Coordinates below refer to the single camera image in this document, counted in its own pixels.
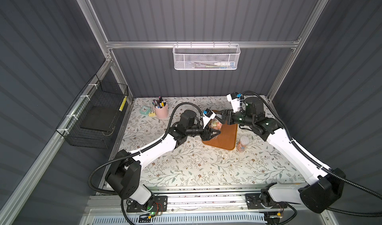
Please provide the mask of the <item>candy jar with patterned lid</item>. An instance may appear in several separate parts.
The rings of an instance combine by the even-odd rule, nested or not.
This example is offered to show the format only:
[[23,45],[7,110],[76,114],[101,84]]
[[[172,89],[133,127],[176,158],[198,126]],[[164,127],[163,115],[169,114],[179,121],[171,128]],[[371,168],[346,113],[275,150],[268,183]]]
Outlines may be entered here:
[[222,128],[222,123],[218,119],[214,118],[209,122],[209,127],[220,131]]

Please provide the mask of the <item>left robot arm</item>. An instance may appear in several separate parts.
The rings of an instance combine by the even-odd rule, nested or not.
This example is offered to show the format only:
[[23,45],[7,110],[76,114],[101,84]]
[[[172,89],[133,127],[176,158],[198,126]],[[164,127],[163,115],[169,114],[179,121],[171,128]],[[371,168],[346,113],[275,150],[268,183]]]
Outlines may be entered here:
[[200,119],[202,125],[198,125],[196,113],[191,110],[184,111],[180,120],[170,126],[161,138],[138,150],[119,151],[115,157],[116,161],[110,164],[106,173],[106,182],[122,200],[132,199],[140,205],[150,204],[153,195],[148,188],[140,184],[141,171],[158,157],[185,143],[189,136],[199,136],[204,141],[218,136],[220,131],[209,126],[214,119],[221,120],[214,111],[206,109]]

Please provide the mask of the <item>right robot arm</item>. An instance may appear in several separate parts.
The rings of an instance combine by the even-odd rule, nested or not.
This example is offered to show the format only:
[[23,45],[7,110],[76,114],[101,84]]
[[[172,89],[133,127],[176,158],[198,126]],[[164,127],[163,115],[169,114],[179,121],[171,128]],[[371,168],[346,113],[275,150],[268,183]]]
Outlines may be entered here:
[[273,183],[261,190],[260,201],[265,208],[276,203],[305,205],[314,213],[322,213],[342,196],[344,183],[325,172],[330,167],[322,164],[294,139],[276,117],[265,115],[265,101],[258,96],[245,98],[240,93],[227,95],[231,110],[220,111],[222,123],[248,126],[262,140],[276,148],[298,172],[302,184]]

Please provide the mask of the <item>brown wooden tray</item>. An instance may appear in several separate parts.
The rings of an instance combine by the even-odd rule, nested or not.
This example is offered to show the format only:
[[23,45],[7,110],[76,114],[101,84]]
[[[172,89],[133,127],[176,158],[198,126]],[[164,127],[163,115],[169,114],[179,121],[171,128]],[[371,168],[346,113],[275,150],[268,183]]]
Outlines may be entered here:
[[210,145],[213,147],[225,149],[225,150],[233,150],[236,145],[237,138],[237,125],[228,125],[223,124],[221,128],[221,133],[216,135],[215,139],[210,141],[203,141],[204,144]]

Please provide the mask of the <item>pink pen cup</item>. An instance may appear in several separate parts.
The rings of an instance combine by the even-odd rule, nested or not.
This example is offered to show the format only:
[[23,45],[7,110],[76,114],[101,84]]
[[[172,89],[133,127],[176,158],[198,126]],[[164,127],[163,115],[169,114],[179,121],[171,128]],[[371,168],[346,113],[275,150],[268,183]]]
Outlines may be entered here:
[[168,112],[168,105],[165,105],[162,108],[154,108],[156,117],[160,120],[164,120],[168,117],[169,112]]

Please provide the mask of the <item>white marker in basket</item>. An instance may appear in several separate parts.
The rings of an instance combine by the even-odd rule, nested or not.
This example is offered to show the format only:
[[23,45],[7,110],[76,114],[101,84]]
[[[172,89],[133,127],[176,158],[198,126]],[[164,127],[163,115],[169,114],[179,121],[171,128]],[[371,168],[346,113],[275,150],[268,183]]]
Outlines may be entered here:
[[222,68],[235,68],[235,62],[233,61],[216,62],[214,63],[214,66],[222,67]]

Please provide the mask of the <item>pens in pink cup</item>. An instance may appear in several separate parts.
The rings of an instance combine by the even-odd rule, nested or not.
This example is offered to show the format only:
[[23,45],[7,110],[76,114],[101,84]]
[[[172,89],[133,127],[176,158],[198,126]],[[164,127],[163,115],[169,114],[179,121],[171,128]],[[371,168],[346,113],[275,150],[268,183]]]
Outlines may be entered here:
[[152,104],[154,108],[161,109],[167,105],[167,102],[162,97],[158,97],[158,99],[152,101]]

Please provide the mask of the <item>small green alarm clock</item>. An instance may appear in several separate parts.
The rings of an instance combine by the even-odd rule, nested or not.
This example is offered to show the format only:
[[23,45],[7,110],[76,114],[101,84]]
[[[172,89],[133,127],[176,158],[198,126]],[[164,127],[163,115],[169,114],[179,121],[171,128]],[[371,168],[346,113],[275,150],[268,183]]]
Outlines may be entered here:
[[151,113],[151,107],[142,106],[139,110],[141,115],[148,116]]

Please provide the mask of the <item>white mesh wall basket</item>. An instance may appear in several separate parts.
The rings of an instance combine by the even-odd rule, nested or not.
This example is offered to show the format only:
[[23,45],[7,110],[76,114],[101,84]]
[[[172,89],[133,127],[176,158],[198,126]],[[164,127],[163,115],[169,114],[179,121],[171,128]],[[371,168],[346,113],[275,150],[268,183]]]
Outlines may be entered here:
[[[231,43],[184,43],[173,45],[172,53],[176,70],[236,70],[241,48]],[[235,68],[214,66],[222,61],[235,62]]]

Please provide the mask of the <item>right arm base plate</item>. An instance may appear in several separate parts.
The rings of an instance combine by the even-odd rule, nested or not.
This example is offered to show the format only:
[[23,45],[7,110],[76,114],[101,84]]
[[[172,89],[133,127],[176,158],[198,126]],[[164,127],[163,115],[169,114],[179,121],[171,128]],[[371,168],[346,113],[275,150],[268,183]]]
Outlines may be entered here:
[[245,202],[249,210],[254,209],[285,209],[284,202],[274,202],[270,196],[263,193],[247,193],[245,194]]

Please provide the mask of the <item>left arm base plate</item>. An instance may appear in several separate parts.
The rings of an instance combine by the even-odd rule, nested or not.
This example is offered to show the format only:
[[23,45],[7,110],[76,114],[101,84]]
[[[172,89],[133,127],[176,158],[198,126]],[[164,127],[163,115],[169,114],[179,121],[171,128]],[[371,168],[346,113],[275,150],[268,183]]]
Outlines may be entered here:
[[140,204],[135,200],[128,199],[126,202],[126,211],[128,213],[138,212],[166,212],[168,205],[168,196],[152,196],[146,203]]

